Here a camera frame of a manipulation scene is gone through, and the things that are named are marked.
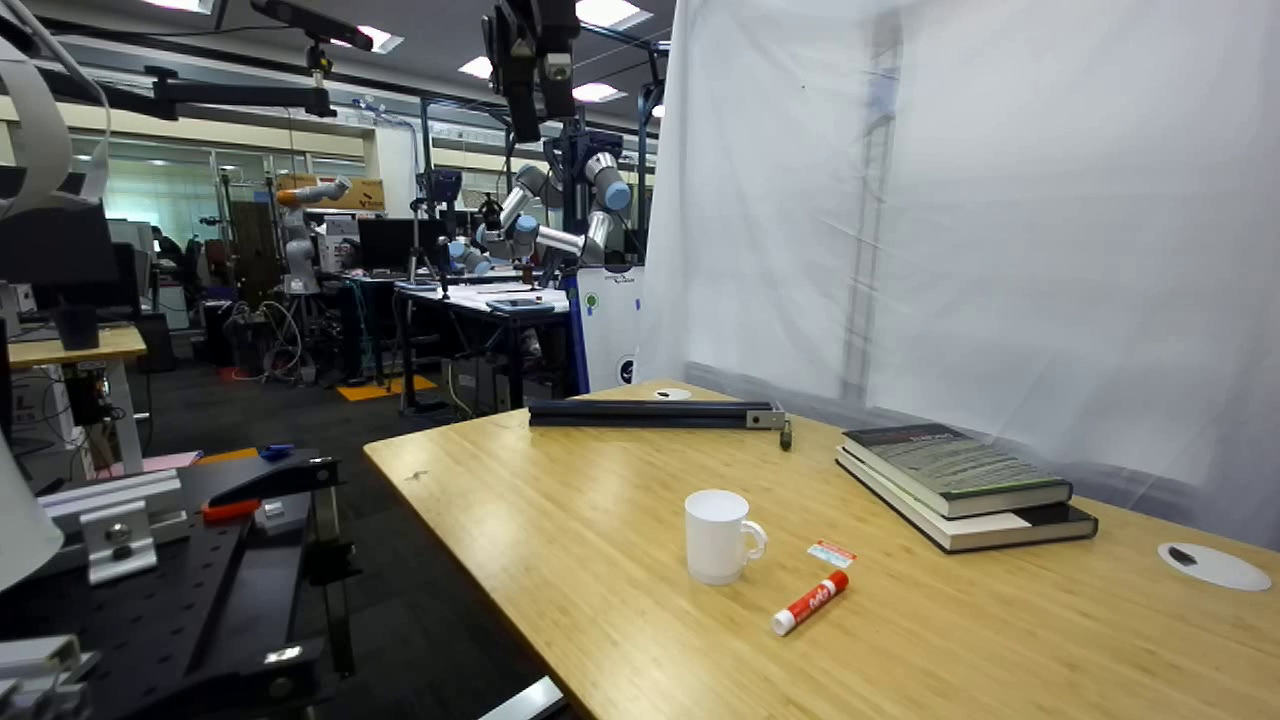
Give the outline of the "grey background robot arm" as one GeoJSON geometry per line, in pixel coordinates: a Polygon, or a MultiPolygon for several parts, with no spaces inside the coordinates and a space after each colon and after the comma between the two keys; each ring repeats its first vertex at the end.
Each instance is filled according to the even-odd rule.
{"type": "Polygon", "coordinates": [[[582,229],[558,220],[570,215],[566,190],[552,173],[526,166],[508,195],[480,220],[477,246],[508,260],[531,260],[537,251],[559,251],[582,263],[602,263],[623,246],[631,215],[631,186],[619,178],[613,153],[584,160],[588,211],[582,229]]]}

